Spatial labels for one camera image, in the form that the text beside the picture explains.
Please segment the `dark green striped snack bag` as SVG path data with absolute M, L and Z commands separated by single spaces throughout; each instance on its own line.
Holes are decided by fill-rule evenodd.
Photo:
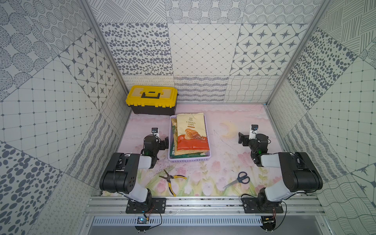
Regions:
M 170 158 L 172 159 L 184 159 L 184 158 L 199 158 L 199 157 L 206 157 L 206 153 L 191 153 L 191 154 L 182 154 L 182 155 L 174 155 L 174 153 L 170 154 Z

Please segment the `gold foil chips bag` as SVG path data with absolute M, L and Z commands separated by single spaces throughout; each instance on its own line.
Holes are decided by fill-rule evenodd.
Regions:
M 178 138 L 178 133 L 177 133 L 177 119 L 172 118 L 171 119 L 171 130 L 173 133 L 173 144 L 172 144 L 172 150 L 170 151 L 171 153 L 174 153 L 174 155 L 182 155 L 182 154 L 191 154 L 191 153 L 204 153 L 204 152 L 197 152 L 196 150 L 182 150 L 176 153 L 176 147 L 177 147 L 177 138 Z

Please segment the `beige red cassava chips bag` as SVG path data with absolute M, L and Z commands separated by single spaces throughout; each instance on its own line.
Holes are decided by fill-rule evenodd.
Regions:
M 177 115 L 176 155 L 206 153 L 210 150 L 203 113 Z

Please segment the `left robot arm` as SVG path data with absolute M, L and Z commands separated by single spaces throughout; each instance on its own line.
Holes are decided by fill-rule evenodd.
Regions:
M 168 137 L 160 139 L 151 134 L 144 138 L 144 148 L 140 154 L 114 153 L 99 180 L 100 189 L 109 193 L 120 193 L 131 202 L 150 206 L 151 192 L 137 183 L 138 170 L 154 168 L 159 160 L 159 151 L 168 147 Z

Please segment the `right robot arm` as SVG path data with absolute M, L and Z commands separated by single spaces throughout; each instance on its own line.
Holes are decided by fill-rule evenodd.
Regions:
M 313 193 L 322 189 L 323 180 L 305 152 L 278 152 L 269 154 L 269 137 L 264 134 L 239 133 L 239 144 L 251 149 L 251 158 L 258 167 L 278 168 L 282 180 L 258 193 L 257 206 L 278 205 L 297 193 Z

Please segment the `lilac plastic basket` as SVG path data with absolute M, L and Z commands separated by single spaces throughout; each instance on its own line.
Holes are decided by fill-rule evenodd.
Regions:
M 169 133 L 169 148 L 168 148 L 168 154 L 167 154 L 168 159 L 171 162 L 175 162 L 175 163 L 208 161 L 211 158 L 211 150 L 205 153 L 205 155 L 201 154 L 200 156 L 197 155 L 196 157 L 182 157 L 182 158 L 172 157 L 172 154 L 175 151 L 175 144 L 174 144 L 174 137 L 173 137 L 174 130 L 173 130 L 173 125 L 172 125 L 171 120 L 176 117 L 177 117 L 176 115 L 169 117 L 170 118 L 170 128 L 169 128 L 170 133 Z

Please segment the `yellow and black toolbox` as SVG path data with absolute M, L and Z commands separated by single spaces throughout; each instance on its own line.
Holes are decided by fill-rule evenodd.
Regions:
M 175 115 L 178 91 L 173 87 L 141 86 L 131 88 L 126 104 L 135 114 Z

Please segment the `left small circuit board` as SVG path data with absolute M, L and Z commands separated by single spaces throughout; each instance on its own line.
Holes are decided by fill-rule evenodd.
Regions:
M 138 232 L 146 232 L 150 228 L 150 224 L 147 218 L 139 216 L 135 224 L 135 228 Z

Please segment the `small circuit board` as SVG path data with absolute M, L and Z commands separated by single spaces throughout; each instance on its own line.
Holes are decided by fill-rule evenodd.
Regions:
M 135 228 L 138 232 L 146 232 L 150 228 L 150 224 L 147 218 L 139 216 L 135 224 Z
M 261 223 L 262 225 L 260 227 L 267 232 L 274 231 L 276 227 L 276 219 L 272 216 L 262 216 Z

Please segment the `right small circuit board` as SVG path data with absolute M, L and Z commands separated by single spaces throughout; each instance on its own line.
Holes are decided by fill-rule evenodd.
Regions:
M 272 216 L 262 216 L 261 223 L 262 225 L 260 227 L 267 232 L 274 231 L 276 227 L 276 219 Z

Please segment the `blue handled scissors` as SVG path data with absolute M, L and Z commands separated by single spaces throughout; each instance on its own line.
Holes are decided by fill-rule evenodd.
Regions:
M 234 184 L 237 184 L 237 183 L 248 184 L 249 182 L 250 182 L 250 177 L 248 176 L 248 174 L 245 171 L 241 171 L 238 174 L 237 179 L 235 179 L 231 183 L 227 184 L 223 189 L 226 189 L 226 188 L 228 188 L 228 187 L 230 187 L 230 186 L 232 186 Z

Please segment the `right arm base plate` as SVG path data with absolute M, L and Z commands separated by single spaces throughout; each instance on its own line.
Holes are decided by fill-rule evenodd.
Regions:
M 284 209 L 281 202 L 270 202 L 268 200 L 259 202 L 254 197 L 243 197 L 241 199 L 245 213 L 282 214 Z

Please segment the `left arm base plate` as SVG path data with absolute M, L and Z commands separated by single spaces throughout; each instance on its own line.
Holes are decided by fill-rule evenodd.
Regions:
M 150 198 L 144 203 L 129 201 L 126 207 L 127 214 L 165 213 L 166 198 Z

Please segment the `aluminium mounting rail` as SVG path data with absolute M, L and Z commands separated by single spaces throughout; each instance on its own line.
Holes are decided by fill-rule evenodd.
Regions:
M 239 196 L 204 197 L 166 197 L 163 216 L 183 215 L 270 215 L 263 213 L 245 213 Z M 84 215 L 117 216 L 127 214 L 128 200 L 120 196 L 93 196 L 84 211 Z M 294 196 L 281 203 L 284 213 L 276 215 L 325 215 L 324 209 L 315 196 Z

